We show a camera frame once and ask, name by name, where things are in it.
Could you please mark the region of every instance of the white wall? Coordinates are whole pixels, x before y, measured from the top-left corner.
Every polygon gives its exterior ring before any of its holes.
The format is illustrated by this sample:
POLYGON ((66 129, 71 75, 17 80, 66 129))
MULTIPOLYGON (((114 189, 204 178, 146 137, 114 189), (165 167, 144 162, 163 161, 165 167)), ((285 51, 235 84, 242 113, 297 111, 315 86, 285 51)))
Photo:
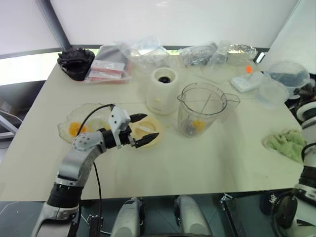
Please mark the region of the white wall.
POLYGON ((301 0, 280 31, 261 70, 279 61, 294 61, 316 74, 316 1, 301 0))
POLYGON ((298 0, 52 0, 71 44, 156 35, 164 45, 270 47, 298 0))
POLYGON ((0 0, 0 55, 58 47, 35 0, 0 0))

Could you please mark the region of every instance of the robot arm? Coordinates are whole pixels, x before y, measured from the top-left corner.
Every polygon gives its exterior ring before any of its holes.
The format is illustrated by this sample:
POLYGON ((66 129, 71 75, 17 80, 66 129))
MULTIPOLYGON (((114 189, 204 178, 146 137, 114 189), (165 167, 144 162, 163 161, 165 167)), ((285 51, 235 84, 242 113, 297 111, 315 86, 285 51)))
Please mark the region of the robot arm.
POLYGON ((50 192, 44 203, 32 236, 37 237, 46 220, 70 222, 79 209, 82 190, 88 180, 95 159, 107 149, 130 144, 136 148, 153 141, 159 133, 144 136, 135 141, 131 137, 130 122, 136 122, 147 115, 136 114, 131 117, 117 106, 109 116, 111 130, 100 129, 96 132, 82 133, 72 144, 72 150, 63 159, 50 192))

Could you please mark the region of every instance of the plastic bag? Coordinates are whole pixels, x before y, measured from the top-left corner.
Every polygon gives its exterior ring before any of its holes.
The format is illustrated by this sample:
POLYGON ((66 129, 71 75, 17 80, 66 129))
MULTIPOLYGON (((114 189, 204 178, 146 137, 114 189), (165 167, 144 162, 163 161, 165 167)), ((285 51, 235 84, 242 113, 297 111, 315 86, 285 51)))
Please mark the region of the plastic bag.
POLYGON ((179 50, 182 63, 188 66, 205 66, 215 54, 217 45, 210 42, 204 45, 182 48, 179 50))
POLYGON ((131 78, 131 63, 116 46, 101 46, 84 82, 125 83, 131 78))
POLYGON ((122 54, 133 63, 143 67, 167 67, 169 53, 154 36, 139 41, 116 42, 122 54))

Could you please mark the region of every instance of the towel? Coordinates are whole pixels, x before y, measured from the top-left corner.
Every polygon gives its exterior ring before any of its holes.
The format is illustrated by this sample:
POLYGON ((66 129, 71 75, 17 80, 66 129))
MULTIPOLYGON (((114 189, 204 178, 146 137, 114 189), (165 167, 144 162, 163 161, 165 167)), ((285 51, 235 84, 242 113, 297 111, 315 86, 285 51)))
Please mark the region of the towel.
POLYGON ((303 163, 301 152, 306 141, 300 131, 288 130, 270 135, 264 141, 264 145, 267 149, 278 151, 298 163, 303 163))

